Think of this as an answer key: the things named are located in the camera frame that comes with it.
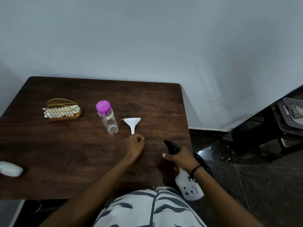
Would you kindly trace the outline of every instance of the left hand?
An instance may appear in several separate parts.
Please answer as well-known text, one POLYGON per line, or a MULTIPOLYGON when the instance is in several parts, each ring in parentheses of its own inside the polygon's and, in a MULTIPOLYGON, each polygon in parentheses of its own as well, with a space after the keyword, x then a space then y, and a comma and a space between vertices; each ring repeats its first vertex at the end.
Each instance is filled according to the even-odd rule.
POLYGON ((135 161, 144 148, 144 137, 140 134, 130 135, 125 139, 126 157, 135 161))

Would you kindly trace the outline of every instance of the white funnel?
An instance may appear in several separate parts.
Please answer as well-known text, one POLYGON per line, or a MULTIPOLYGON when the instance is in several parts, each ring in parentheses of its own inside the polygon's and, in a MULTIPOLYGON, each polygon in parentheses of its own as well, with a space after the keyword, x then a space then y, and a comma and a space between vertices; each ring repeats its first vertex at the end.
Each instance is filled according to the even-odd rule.
POLYGON ((140 122, 141 118, 126 118, 122 119, 124 122, 126 122, 131 127, 131 134, 134 134, 134 128, 140 122))

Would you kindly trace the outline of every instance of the dark brown table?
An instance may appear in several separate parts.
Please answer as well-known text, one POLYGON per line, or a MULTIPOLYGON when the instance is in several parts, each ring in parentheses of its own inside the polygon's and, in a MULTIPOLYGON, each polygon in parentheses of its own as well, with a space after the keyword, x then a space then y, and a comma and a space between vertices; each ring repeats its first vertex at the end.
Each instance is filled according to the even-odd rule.
POLYGON ((191 149, 179 84, 30 77, 0 119, 0 160, 20 165, 17 178, 0 175, 0 199, 71 198, 124 155, 130 135, 122 118, 141 117, 136 132, 146 138, 142 155, 119 188, 174 185, 172 164, 162 159, 164 140, 191 149), (83 108, 79 119, 51 122, 42 108, 64 98, 83 108), (110 135, 95 105, 108 100, 119 132, 110 135))

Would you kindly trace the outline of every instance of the clear plastic bottle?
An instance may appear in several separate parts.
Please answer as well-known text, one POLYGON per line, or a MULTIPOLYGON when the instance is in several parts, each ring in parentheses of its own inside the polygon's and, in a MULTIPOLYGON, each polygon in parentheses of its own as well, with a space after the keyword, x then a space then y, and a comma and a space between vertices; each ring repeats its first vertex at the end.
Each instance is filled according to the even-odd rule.
POLYGON ((118 132, 119 128, 114 117, 114 112, 111 107, 111 104, 106 100, 101 100, 96 104, 96 109, 99 116, 102 118, 102 121, 111 135, 114 135, 118 132))

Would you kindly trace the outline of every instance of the pink cap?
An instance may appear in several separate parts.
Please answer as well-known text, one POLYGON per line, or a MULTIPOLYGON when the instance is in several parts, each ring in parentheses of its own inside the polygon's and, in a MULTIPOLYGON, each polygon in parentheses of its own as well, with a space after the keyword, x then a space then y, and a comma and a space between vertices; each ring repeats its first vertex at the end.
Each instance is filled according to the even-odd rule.
POLYGON ((96 109, 101 115, 106 115, 110 113, 112 107, 108 101, 101 100, 96 104, 96 109))

